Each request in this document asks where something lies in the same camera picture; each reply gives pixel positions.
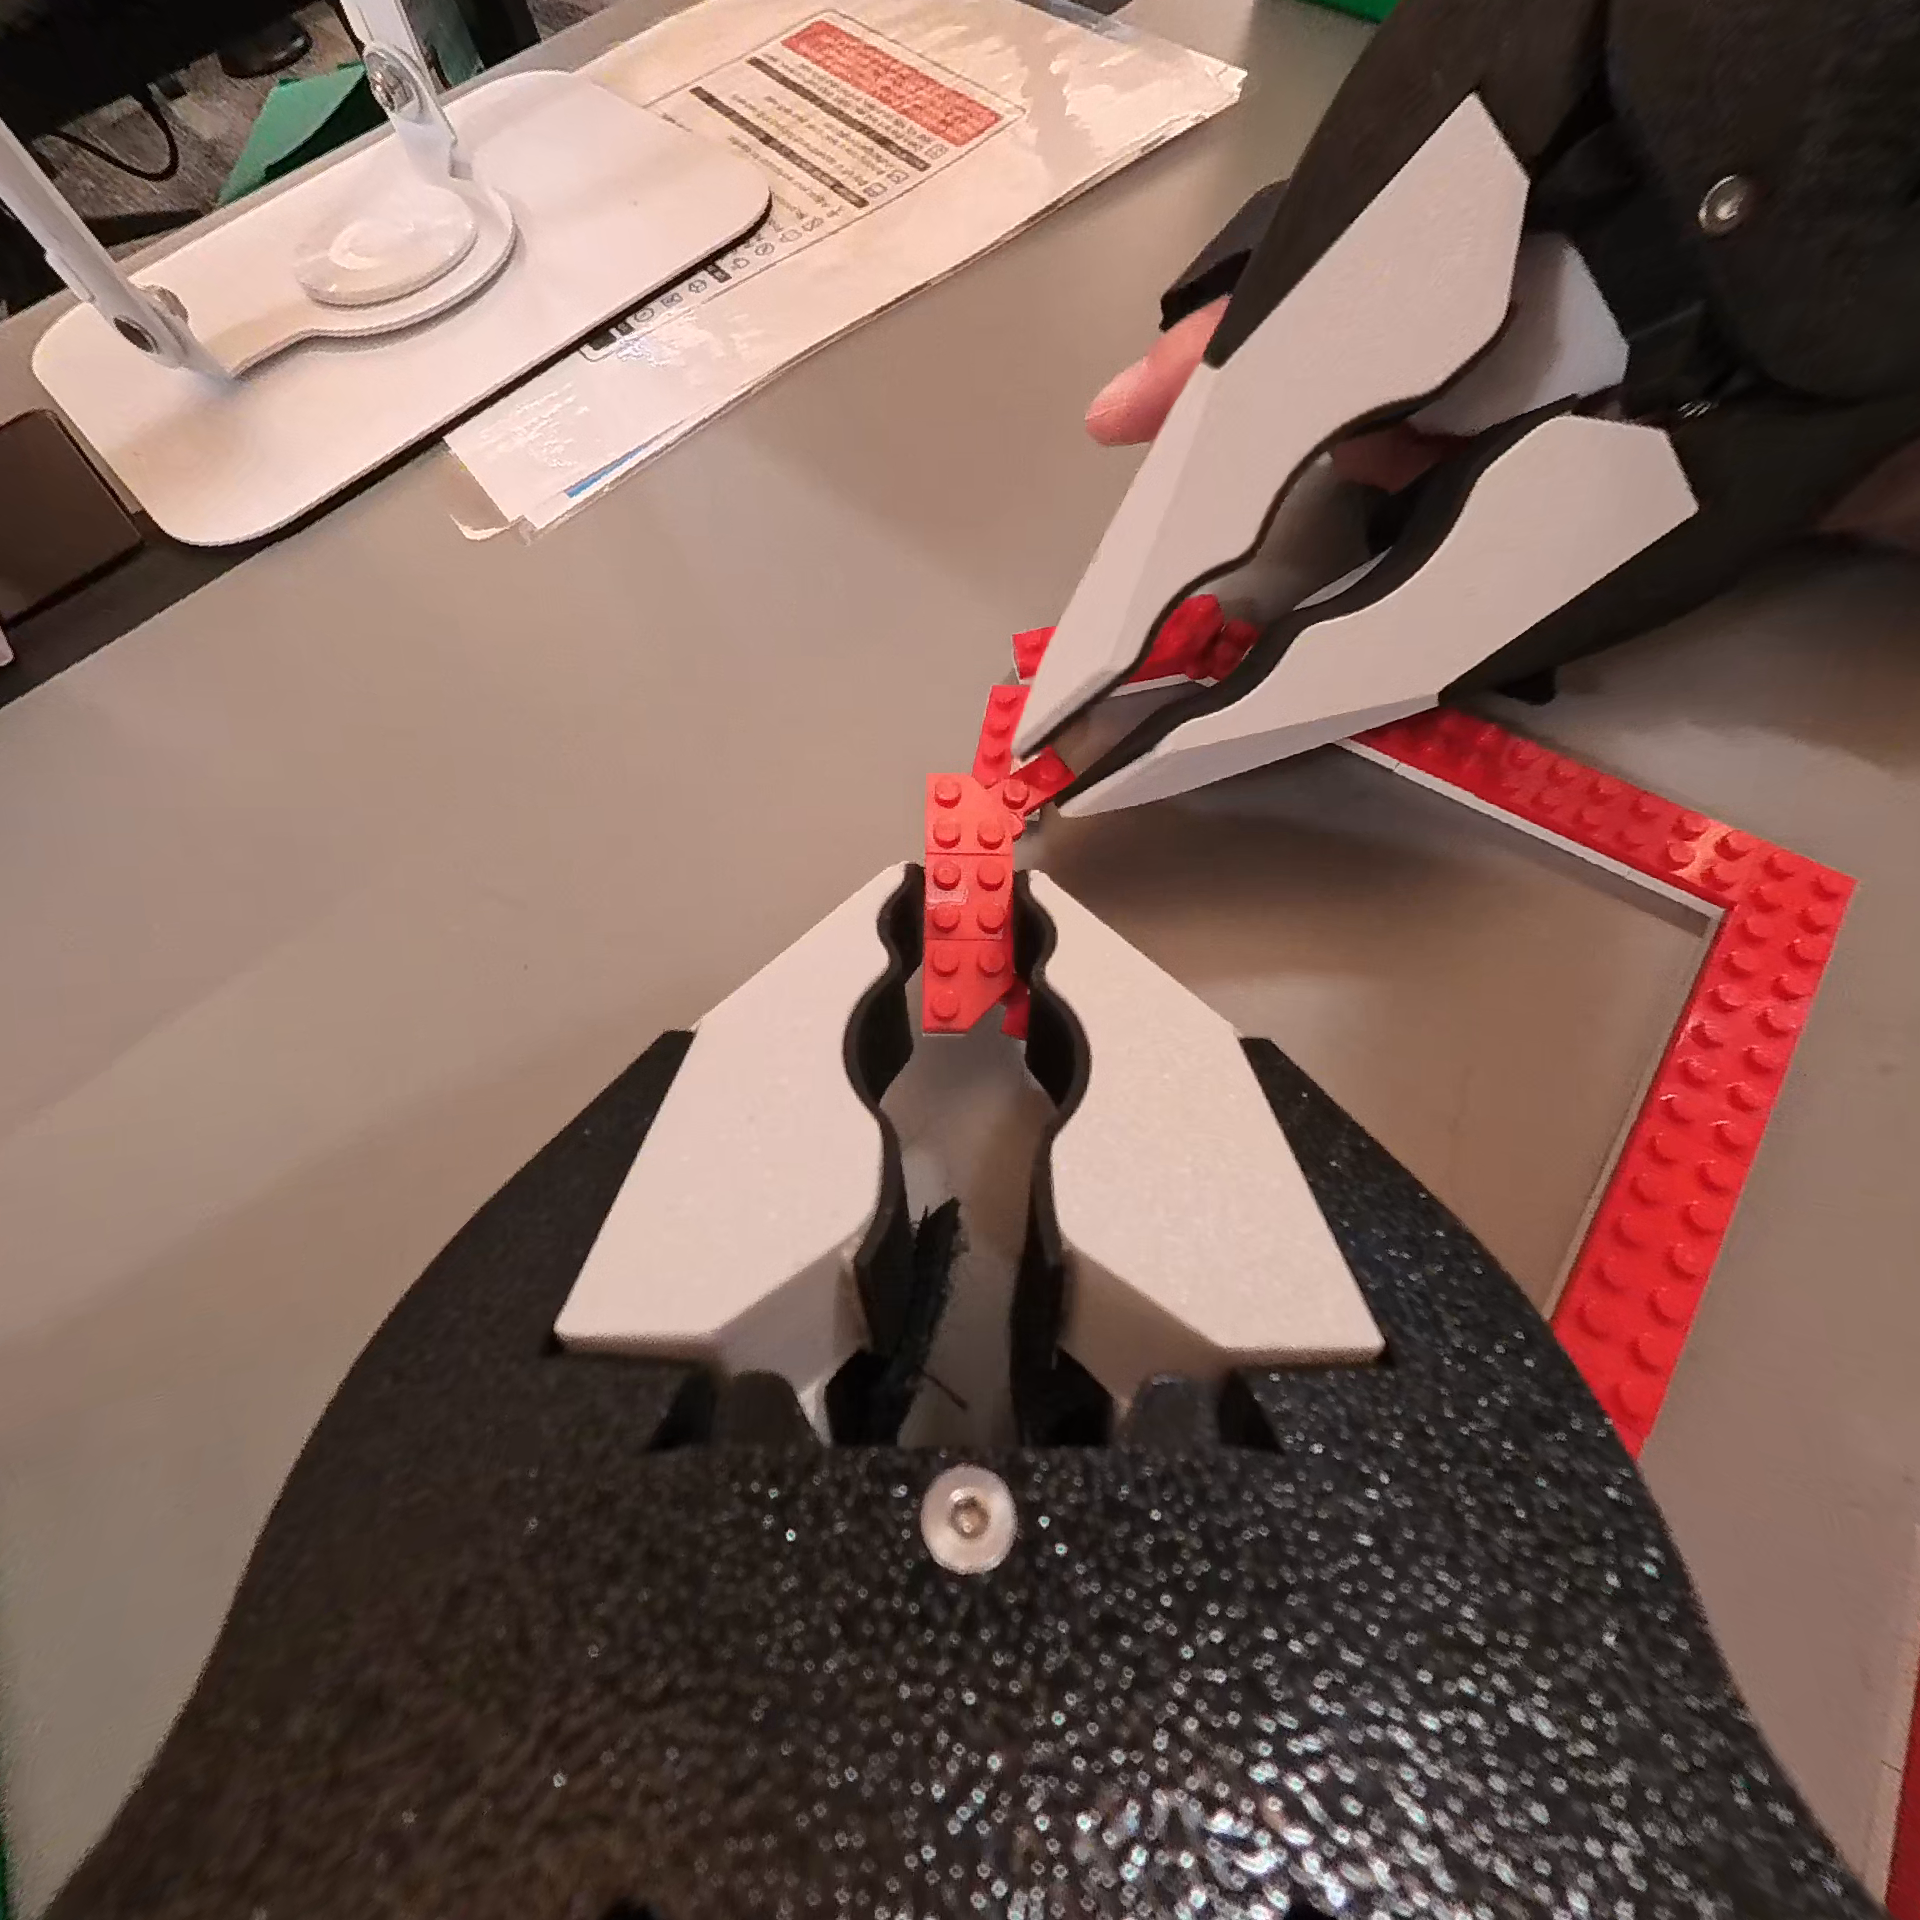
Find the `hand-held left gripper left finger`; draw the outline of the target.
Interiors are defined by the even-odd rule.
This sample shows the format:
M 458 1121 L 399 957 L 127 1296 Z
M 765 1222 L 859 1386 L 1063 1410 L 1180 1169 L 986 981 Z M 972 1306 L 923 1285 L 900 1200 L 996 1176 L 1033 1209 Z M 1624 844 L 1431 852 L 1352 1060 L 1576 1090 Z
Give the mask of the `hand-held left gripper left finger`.
M 957 1200 L 914 1217 L 881 1107 L 914 1050 L 922 924 L 923 869 L 883 869 L 697 1022 L 564 1349 L 780 1377 L 824 1437 L 899 1440 L 965 1241 Z

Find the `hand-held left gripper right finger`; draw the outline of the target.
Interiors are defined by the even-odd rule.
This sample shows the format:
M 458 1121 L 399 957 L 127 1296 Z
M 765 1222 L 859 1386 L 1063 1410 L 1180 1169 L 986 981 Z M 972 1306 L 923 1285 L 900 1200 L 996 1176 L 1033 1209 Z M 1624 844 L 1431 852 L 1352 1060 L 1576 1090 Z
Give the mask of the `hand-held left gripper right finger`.
M 1257 1051 L 1056 880 L 1019 885 L 1025 1062 L 1055 1116 L 1017 1270 L 1017 1425 L 1107 1427 L 1169 1377 L 1380 1360 Z

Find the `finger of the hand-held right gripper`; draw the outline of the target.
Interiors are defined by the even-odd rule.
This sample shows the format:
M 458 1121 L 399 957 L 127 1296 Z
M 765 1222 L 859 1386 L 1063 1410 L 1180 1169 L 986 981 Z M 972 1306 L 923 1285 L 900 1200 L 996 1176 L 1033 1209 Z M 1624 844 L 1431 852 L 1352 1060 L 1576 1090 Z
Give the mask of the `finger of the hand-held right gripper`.
M 1017 753 L 1137 669 L 1201 584 L 1257 550 L 1298 469 L 1347 428 L 1423 403 L 1498 336 L 1529 176 L 1468 96 L 1287 292 L 1248 269 L 1059 617 Z
M 1170 801 L 1423 714 L 1695 510 L 1659 428 L 1536 413 L 1493 429 L 1417 488 L 1371 568 L 1263 628 L 1227 680 L 1153 710 L 1059 812 Z

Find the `small red lego segment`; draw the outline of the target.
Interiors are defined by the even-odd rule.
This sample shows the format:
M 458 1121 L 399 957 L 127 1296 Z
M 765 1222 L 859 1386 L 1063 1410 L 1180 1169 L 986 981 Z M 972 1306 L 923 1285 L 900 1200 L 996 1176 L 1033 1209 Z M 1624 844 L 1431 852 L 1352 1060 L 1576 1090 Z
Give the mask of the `small red lego segment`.
M 1040 802 L 1026 774 L 983 785 L 930 774 L 923 814 L 922 1032 L 963 1035 L 1000 1014 L 1025 1038 L 1026 986 L 1017 974 L 1015 869 L 1026 814 Z

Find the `red lego heart frame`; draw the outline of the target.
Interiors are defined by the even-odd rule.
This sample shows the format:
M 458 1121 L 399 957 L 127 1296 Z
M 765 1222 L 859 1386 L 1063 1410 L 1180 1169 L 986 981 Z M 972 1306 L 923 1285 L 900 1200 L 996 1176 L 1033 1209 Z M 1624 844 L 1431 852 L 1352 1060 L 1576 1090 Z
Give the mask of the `red lego heart frame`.
M 1708 924 L 1696 976 L 1547 1309 L 1627 1454 L 1651 1437 L 1856 883 L 1491 718 L 1429 709 L 1340 747 Z

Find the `person's right hand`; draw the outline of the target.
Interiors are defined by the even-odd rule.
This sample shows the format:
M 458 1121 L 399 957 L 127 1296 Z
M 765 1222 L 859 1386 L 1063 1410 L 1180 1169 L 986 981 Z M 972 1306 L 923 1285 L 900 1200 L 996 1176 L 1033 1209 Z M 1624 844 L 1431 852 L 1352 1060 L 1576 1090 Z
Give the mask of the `person's right hand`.
M 1097 446 L 1125 449 L 1153 442 L 1204 358 L 1229 299 L 1217 298 L 1160 338 L 1129 369 L 1120 371 L 1089 405 L 1085 429 Z

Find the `leaflet in clear sleeve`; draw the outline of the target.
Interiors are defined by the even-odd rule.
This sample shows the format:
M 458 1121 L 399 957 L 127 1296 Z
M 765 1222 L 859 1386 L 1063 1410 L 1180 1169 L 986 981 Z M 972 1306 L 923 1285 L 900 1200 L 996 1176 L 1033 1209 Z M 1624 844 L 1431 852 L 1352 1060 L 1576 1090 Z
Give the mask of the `leaflet in clear sleeve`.
M 716 2 L 594 80 L 754 161 L 769 214 L 447 434 L 546 529 L 786 369 L 1237 106 L 1244 72 L 1079 5 Z

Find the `wooden book stand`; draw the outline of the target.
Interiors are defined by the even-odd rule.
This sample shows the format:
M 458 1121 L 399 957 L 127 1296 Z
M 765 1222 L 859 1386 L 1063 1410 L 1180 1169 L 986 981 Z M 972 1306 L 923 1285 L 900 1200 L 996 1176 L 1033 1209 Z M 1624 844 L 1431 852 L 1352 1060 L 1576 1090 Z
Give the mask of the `wooden book stand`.
M 389 130 L 135 276 L 2 130 L 83 299 L 32 371 L 164 536 L 276 532 L 749 233 L 761 169 L 576 73 L 452 106 L 405 5 L 346 5 Z

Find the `brown square plate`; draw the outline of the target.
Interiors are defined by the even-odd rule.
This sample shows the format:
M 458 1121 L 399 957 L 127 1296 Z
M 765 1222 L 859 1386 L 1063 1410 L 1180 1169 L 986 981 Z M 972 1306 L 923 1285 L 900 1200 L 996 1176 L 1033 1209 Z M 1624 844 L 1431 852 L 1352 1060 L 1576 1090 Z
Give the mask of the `brown square plate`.
M 2 624 L 41 613 L 145 547 L 135 517 L 65 422 L 2 422 Z

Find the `green sheet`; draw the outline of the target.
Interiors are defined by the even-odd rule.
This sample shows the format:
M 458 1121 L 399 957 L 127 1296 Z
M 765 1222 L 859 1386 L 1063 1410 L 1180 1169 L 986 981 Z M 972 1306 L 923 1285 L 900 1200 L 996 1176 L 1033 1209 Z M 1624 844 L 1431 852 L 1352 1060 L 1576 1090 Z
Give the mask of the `green sheet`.
M 383 128 L 384 114 L 361 62 L 276 80 L 216 204 L 232 205 Z

